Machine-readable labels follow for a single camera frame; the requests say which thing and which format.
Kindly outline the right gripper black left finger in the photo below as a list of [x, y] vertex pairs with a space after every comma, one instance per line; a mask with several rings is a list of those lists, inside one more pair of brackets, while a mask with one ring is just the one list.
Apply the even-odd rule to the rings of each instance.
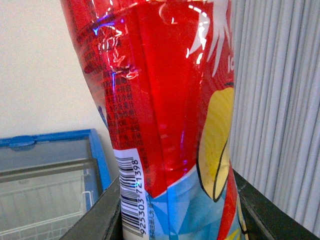
[[120, 179], [117, 177], [92, 208], [62, 240], [120, 240], [122, 238]]

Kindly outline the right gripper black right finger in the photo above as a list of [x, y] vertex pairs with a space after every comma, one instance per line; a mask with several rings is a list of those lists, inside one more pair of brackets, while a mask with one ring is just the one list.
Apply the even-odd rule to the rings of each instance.
[[318, 240], [319, 238], [281, 211], [236, 171], [241, 209], [250, 240]]

